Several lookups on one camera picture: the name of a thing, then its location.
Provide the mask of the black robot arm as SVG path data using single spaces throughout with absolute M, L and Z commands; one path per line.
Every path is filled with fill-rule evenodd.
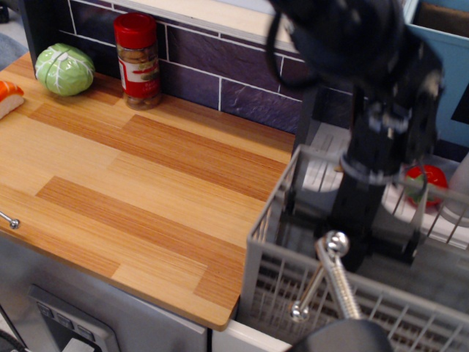
M 273 8 L 267 52 L 273 52 L 280 20 L 287 18 L 311 71 L 284 86 L 346 81 L 355 88 L 339 187 L 324 195 L 292 188 L 288 213 L 321 230 L 344 232 L 351 242 L 344 263 L 351 271 L 372 252 L 412 261 L 420 232 L 385 214 L 381 202 L 403 166 L 420 160 L 436 141 L 440 57 L 408 29 L 397 1 L 274 1 Z

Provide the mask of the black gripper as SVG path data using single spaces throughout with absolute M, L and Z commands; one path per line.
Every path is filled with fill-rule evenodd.
M 356 272 L 373 254 L 413 263 L 422 242 L 420 227 L 385 209 L 382 205 L 385 186 L 361 183 L 344 173 L 339 186 L 330 191 L 306 187 L 311 167 L 317 166 L 319 175 L 331 164 L 321 155 L 297 155 L 284 206 L 285 222 L 305 230 L 314 239 L 329 230 L 343 232 L 350 247 L 341 261 L 349 272 Z

